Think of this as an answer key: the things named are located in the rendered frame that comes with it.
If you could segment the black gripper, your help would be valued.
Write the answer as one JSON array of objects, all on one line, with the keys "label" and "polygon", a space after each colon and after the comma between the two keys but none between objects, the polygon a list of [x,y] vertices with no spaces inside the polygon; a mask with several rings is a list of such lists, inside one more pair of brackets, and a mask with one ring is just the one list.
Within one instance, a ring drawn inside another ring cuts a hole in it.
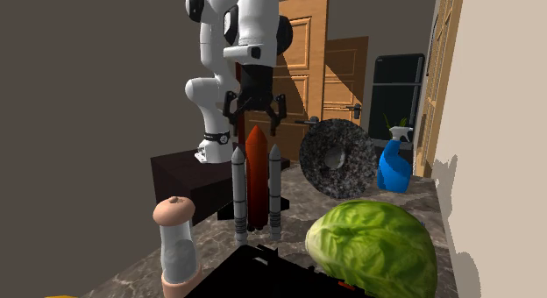
[{"label": "black gripper", "polygon": [[[241,93],[233,91],[224,95],[223,115],[233,126],[238,125],[238,118],[247,110],[264,110],[270,117],[270,135],[276,134],[281,120],[287,117],[286,96],[273,97],[273,68],[262,65],[243,65],[241,67]],[[238,100],[238,107],[231,111],[231,104]],[[272,100],[278,104],[278,112],[270,105]]]}]

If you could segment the orange and grey toy rocket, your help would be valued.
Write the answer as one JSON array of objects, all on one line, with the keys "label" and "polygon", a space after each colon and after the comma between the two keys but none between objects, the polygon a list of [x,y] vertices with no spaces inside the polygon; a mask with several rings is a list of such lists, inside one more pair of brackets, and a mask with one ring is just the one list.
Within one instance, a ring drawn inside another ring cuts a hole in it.
[{"label": "orange and grey toy rocket", "polygon": [[270,227],[270,238],[281,238],[281,153],[267,150],[264,132],[254,126],[245,148],[231,157],[235,244],[246,245],[248,233]]}]

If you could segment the light wooden panel door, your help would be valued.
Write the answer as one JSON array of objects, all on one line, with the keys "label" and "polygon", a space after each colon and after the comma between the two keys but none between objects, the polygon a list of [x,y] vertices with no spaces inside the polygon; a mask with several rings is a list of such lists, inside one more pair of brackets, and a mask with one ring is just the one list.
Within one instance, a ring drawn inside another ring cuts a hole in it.
[{"label": "light wooden panel door", "polygon": [[277,145],[283,158],[299,160],[302,139],[311,117],[323,115],[325,44],[329,0],[286,0],[279,3],[293,27],[293,40],[277,58],[273,70],[273,94],[286,96],[287,117],[270,135],[270,117],[262,111],[245,113],[245,132],[258,126],[269,145]]}]

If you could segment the dark wooden panel door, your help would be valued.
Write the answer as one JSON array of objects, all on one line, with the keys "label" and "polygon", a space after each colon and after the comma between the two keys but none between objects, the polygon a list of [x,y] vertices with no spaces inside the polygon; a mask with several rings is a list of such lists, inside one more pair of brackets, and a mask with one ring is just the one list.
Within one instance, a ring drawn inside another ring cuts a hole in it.
[{"label": "dark wooden panel door", "polygon": [[323,119],[361,124],[368,41],[365,36],[326,42]]}]

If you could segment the dark robot stand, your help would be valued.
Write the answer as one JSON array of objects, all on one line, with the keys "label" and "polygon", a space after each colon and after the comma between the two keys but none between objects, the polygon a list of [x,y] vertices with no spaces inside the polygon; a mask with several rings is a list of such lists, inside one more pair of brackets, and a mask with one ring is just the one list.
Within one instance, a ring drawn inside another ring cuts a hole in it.
[{"label": "dark robot stand", "polygon": [[202,163],[195,151],[151,159],[157,207],[154,221],[173,226],[191,221],[196,225],[216,214],[219,220],[234,218],[232,164]]}]

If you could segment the speckled grey stone disc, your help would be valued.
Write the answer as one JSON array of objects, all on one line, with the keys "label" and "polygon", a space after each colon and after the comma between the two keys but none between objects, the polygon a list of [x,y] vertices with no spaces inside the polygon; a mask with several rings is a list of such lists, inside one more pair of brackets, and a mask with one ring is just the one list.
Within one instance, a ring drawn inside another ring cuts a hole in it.
[{"label": "speckled grey stone disc", "polygon": [[345,119],[313,124],[302,140],[299,162],[308,182],[336,199],[362,196],[376,177],[374,142],[360,126]]}]

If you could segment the green plant leaves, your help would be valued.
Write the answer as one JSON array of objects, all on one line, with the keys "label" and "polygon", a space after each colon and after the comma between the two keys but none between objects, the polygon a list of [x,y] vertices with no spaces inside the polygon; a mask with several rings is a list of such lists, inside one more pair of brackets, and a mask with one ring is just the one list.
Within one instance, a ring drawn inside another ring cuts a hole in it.
[{"label": "green plant leaves", "polygon": [[[384,117],[384,120],[385,120],[385,123],[386,123],[386,127],[388,129],[392,128],[392,125],[389,123],[389,121],[387,119],[387,115],[385,113],[383,113],[383,117]],[[405,127],[406,124],[407,124],[407,118],[403,117],[401,119],[401,121],[397,124],[397,126]]]}]

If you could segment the black refrigerator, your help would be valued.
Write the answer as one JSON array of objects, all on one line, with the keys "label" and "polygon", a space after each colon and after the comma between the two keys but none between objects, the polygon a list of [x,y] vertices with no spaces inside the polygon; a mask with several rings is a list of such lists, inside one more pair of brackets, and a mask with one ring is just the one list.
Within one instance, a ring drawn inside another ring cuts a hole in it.
[{"label": "black refrigerator", "polygon": [[383,113],[392,127],[403,117],[406,127],[416,126],[424,64],[423,53],[381,55],[375,60],[368,133],[382,146],[392,138]]}]

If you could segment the blue spray bottle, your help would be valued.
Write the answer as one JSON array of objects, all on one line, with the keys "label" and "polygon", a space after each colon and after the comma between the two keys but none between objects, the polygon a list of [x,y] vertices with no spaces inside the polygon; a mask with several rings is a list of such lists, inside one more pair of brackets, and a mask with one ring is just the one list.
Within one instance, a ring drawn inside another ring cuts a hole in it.
[{"label": "blue spray bottle", "polygon": [[389,129],[392,139],[388,141],[377,169],[377,186],[395,193],[405,193],[408,189],[411,165],[399,155],[401,137],[408,139],[411,127],[394,126]]}]

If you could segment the tan and clear pepper mill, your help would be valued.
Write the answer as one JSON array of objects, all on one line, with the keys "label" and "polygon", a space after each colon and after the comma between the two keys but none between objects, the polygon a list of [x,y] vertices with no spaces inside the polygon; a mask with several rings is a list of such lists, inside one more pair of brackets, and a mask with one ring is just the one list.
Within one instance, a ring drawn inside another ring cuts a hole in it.
[{"label": "tan and clear pepper mill", "polygon": [[161,284],[165,298],[185,298],[203,279],[192,237],[194,214],[194,203],[181,196],[171,196],[154,209],[153,219],[160,227]]}]

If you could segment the black angular box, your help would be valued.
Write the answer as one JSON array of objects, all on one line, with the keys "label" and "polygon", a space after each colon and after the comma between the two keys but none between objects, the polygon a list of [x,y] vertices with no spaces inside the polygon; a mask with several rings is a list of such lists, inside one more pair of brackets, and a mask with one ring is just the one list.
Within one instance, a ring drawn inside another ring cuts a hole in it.
[{"label": "black angular box", "polygon": [[185,298],[373,298],[264,245],[242,245]]}]

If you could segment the green lettuce head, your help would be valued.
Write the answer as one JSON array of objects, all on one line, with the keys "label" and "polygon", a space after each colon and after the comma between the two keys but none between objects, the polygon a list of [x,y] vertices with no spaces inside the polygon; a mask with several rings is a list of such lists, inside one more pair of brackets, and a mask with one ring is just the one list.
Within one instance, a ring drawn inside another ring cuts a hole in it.
[{"label": "green lettuce head", "polygon": [[429,232],[387,202],[342,202],[309,228],[305,247],[331,277],[373,298],[435,298],[437,256]]}]

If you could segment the tall wooden door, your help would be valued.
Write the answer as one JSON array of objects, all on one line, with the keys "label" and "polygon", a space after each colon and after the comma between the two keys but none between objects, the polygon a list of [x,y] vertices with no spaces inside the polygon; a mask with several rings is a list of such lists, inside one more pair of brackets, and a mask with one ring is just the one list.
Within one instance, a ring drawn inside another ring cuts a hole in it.
[{"label": "tall wooden door", "polygon": [[422,177],[431,176],[435,160],[462,3],[463,0],[439,0],[437,7],[416,148],[415,170]]}]

